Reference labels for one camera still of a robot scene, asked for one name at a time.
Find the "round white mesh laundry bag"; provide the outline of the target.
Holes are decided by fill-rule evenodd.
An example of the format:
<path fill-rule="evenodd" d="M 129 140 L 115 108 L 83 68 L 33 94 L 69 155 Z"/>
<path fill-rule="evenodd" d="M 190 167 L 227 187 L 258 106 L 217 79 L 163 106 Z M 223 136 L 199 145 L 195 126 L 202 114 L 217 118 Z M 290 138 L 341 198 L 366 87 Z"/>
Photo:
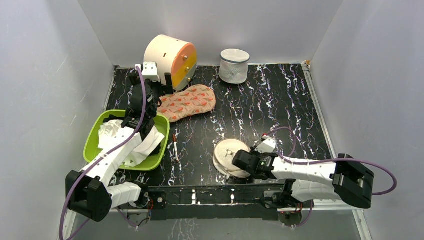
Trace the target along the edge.
<path fill-rule="evenodd" d="M 251 175 L 232 164 L 237 152 L 244 150 L 250 151 L 250 148 L 241 140 L 235 138 L 226 138 L 218 142 L 214 148 L 212 162 L 215 168 L 226 177 L 246 179 Z"/>

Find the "white bra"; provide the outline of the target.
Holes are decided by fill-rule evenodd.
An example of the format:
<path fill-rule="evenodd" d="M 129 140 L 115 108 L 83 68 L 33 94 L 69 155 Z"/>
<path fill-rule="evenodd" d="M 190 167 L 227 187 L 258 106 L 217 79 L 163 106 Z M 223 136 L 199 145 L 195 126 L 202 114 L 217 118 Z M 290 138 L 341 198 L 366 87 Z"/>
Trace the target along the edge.
<path fill-rule="evenodd" d="M 98 130 L 98 148 L 109 151 L 123 143 L 134 132 L 131 127 L 122 127 L 122 120 L 110 120 Z"/>

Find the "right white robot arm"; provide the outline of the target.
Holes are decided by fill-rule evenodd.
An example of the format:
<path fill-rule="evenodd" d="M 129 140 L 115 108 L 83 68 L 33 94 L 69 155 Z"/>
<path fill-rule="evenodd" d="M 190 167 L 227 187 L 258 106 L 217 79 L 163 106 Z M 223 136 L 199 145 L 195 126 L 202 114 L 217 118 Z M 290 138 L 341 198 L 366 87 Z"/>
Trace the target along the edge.
<path fill-rule="evenodd" d="M 239 150 L 232 164 L 257 180 L 284 180 L 281 199 L 288 207 L 310 200 L 340 200 L 359 209 L 372 205 L 375 174 L 345 154 L 309 160 Z"/>

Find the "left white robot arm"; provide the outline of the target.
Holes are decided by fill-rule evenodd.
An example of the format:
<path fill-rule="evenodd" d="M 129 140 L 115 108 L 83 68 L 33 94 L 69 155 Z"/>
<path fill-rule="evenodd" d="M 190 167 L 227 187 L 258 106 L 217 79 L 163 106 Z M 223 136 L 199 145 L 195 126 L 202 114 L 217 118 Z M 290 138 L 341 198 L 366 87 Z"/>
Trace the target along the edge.
<path fill-rule="evenodd" d="M 150 198 L 144 187 L 131 182 L 110 186 L 110 181 L 118 169 L 152 171 L 161 163 L 170 123 L 158 112 L 159 98 L 174 92 L 171 74 L 165 73 L 164 79 L 161 83 L 158 76 L 137 70 L 130 76 L 135 96 L 128 108 L 98 117 L 83 151 L 88 164 L 66 176 L 65 210 L 100 222 L 122 205 L 147 206 Z"/>

